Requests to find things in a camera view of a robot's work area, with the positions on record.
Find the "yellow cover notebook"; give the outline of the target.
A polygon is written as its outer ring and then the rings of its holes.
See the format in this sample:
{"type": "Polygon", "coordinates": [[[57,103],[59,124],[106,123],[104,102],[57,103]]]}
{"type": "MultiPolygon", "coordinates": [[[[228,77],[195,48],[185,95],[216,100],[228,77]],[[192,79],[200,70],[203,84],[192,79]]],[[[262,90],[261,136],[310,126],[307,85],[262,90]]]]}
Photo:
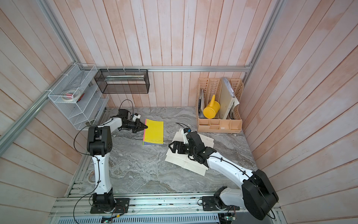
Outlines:
{"type": "Polygon", "coordinates": [[[164,142],[164,122],[154,121],[150,119],[145,120],[145,124],[148,126],[144,130],[143,141],[163,141],[164,142]]]}

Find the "purple cover notebook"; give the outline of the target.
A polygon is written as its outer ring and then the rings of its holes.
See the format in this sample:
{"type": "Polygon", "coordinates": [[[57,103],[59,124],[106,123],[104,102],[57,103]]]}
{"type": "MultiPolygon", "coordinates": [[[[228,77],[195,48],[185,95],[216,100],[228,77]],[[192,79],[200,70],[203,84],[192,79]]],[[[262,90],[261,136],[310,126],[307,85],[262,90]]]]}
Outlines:
{"type": "Polygon", "coordinates": [[[143,146],[162,145],[163,141],[143,141],[143,146]]]}

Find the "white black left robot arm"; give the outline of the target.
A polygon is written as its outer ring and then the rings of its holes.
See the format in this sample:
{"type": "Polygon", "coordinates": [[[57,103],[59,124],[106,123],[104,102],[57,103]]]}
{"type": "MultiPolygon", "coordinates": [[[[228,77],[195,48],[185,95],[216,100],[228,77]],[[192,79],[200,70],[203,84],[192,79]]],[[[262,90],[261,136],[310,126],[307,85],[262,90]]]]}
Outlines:
{"type": "Polygon", "coordinates": [[[148,126],[140,121],[140,115],[130,113],[126,109],[119,109],[118,114],[108,121],[88,129],[87,151],[92,157],[96,178],[93,194],[95,212],[110,213],[116,208],[116,201],[110,181],[109,157],[112,151],[112,132],[115,130],[129,130],[137,133],[148,126]]]}

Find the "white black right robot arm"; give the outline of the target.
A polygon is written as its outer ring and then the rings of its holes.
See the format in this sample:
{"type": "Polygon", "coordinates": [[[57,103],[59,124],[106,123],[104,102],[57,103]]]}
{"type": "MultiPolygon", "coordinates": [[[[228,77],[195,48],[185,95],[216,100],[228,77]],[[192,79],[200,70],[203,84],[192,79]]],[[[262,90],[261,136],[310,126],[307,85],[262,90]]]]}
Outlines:
{"type": "Polygon", "coordinates": [[[279,201],[267,175],[260,169],[252,171],[234,164],[217,150],[206,146],[196,131],[185,128],[183,140],[173,141],[168,147],[173,154],[187,155],[188,159],[216,170],[234,182],[238,188],[219,188],[213,196],[202,197],[205,211],[246,209],[253,217],[264,220],[279,201]]]}

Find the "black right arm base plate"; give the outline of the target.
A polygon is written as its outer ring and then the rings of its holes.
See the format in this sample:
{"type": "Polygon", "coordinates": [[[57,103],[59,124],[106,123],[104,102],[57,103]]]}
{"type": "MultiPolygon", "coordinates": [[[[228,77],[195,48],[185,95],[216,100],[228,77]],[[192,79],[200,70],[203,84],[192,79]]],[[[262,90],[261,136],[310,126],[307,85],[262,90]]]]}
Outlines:
{"type": "Polygon", "coordinates": [[[240,207],[233,205],[225,205],[218,197],[204,196],[201,198],[202,208],[204,211],[236,211],[240,207]]]}

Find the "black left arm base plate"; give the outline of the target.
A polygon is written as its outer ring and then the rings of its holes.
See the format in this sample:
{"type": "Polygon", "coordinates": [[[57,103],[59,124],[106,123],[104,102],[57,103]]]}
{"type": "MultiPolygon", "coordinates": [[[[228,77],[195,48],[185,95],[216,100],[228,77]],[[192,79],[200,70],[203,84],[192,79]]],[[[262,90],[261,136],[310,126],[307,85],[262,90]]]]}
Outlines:
{"type": "Polygon", "coordinates": [[[90,214],[102,213],[127,213],[129,209],[129,198],[93,199],[90,214]]]}

